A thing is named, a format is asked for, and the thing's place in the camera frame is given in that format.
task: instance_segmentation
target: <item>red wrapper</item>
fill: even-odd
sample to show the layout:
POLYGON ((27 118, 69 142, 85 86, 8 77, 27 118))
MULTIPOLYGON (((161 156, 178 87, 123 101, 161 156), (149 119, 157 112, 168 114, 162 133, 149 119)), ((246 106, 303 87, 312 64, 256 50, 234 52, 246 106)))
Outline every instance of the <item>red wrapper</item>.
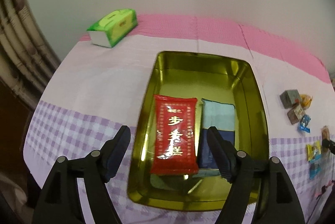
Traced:
POLYGON ((185 175, 198 173, 194 121, 196 98, 155 95, 157 135, 151 173, 185 175))

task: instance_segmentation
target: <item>red snack package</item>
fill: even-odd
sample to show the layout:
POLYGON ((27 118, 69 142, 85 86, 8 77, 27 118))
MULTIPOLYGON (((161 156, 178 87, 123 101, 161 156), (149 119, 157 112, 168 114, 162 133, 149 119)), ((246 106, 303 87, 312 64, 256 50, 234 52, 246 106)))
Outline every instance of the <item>red snack package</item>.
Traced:
POLYGON ((151 173, 185 175, 198 173, 194 122, 196 98, 155 95, 157 135, 151 173))

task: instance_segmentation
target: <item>pink tablecloth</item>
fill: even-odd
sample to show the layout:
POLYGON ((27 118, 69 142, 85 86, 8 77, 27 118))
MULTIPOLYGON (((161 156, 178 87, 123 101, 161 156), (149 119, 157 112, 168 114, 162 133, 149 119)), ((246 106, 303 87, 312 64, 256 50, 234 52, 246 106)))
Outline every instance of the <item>pink tablecloth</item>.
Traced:
MULTIPOLYGON (((334 178, 333 155, 327 155, 321 174, 309 180, 305 154, 307 143, 321 139, 324 125, 335 133, 335 93, 322 62, 292 41, 227 20, 167 15, 140 15, 138 20, 138 27, 112 49, 82 37, 52 77, 23 151, 37 183, 43 186, 58 156, 83 157, 101 148, 125 124, 131 128, 131 144, 117 176, 107 185, 123 223, 214 223, 218 211, 146 207, 130 201, 126 189, 137 119, 157 53, 218 54, 250 63, 264 103, 270 155, 283 162, 308 218, 315 193, 334 178), (310 135, 299 133, 287 119, 279 100, 286 89, 313 96, 310 135)), ((94 223, 82 181, 79 188, 86 222, 94 223)), ((244 223, 250 223, 253 209, 254 205, 248 207, 244 223)), ((317 207, 315 217, 320 210, 317 207)))

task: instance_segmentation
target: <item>gold tray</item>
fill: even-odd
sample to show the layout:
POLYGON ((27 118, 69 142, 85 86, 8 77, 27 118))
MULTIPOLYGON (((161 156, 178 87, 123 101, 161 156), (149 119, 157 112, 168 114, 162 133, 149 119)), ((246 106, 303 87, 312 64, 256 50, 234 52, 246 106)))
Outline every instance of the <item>gold tray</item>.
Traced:
MULTIPOLYGON (((185 52, 161 52, 144 96, 128 179, 128 196, 136 203, 179 211, 220 210, 231 185, 221 176, 193 177, 150 174, 156 139, 153 95, 196 97, 233 104, 235 148, 254 159, 269 158, 266 118, 256 79, 242 60, 185 52)), ((196 108, 195 148, 199 145, 200 104, 196 108)), ((249 202, 258 196, 255 181, 249 202)))

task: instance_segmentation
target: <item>green tissue box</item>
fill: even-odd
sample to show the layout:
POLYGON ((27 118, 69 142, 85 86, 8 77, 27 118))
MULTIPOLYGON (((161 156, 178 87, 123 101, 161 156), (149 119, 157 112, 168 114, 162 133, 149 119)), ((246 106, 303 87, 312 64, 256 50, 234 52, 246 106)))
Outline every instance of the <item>green tissue box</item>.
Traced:
POLYGON ((91 25, 87 31, 93 44, 112 48, 137 25, 133 9, 115 10, 91 25))

